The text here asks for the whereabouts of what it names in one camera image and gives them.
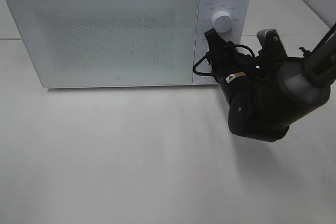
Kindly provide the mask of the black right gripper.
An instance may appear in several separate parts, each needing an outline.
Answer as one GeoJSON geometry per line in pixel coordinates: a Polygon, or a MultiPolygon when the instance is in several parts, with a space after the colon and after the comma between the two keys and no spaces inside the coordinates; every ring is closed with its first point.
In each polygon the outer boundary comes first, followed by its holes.
{"type": "Polygon", "coordinates": [[[260,82],[262,73],[256,65],[256,55],[245,45],[223,40],[212,28],[204,33],[208,43],[210,75],[216,81],[225,75],[243,72],[252,81],[260,82]]]}

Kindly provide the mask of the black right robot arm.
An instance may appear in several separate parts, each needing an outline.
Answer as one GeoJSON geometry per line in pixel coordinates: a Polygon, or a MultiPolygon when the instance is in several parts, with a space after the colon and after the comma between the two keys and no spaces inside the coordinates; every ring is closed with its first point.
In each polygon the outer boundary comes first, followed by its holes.
{"type": "Polygon", "coordinates": [[[313,50],[289,57],[275,29],[257,33],[258,55],[240,52],[211,29],[205,33],[211,75],[227,100],[231,133],[274,142],[295,121],[324,105],[335,82],[335,29],[313,50]]]}

